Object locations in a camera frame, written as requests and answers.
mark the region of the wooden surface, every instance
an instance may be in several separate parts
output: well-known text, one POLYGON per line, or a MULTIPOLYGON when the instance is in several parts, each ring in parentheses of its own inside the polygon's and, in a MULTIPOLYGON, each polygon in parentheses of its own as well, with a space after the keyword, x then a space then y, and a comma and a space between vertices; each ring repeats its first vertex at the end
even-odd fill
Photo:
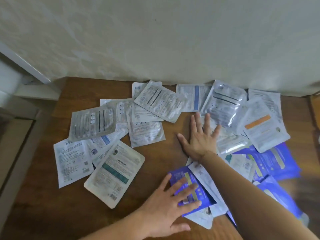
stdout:
MULTIPOLYGON (((190 113, 182 113, 175 124, 167 121, 162 123, 165 141, 135 148, 146 160, 114 210, 83 187, 86 178, 58 189, 53 144, 68 137, 71 113, 97 107, 99 99, 130 98, 131 89, 132 82, 68 79, 1 239, 78 239, 137 209, 158 187, 168 171, 185 165, 187 156, 182 152, 176 134, 189 137, 190 113)), ((282 112, 291 135, 287 145, 302 168, 302 178, 286 180, 282 185, 294 198, 299 199, 301 185, 310 186, 313 181, 319 185, 320 182, 318 151, 314 143, 315 128, 306 98, 282 97, 282 112)), ((122 141, 130 145, 128 135, 122 141)), ((304 200, 299 206, 311 215, 312 210, 304 208, 304 204, 310 205, 309 199, 304 200)), ((177 221, 188 222, 191 232, 175 234, 167 239, 241 239, 225 216, 215 218, 211 230, 185 218, 177 221)))

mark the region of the right hand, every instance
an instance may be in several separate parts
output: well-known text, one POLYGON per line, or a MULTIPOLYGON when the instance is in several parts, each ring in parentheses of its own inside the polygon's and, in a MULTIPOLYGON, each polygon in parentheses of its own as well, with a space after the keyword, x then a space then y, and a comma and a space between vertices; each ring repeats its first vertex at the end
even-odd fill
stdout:
POLYGON ((200 113, 196 112, 195 116, 190 118, 190 143, 182 134, 178 134, 178 140, 182 145, 183 150, 188 156, 195 161, 200 161, 207 152, 217 153, 217 137, 219 136, 221 125, 218 125, 214 132, 210 128, 210 114, 206 113, 204 126, 200 121, 200 113))

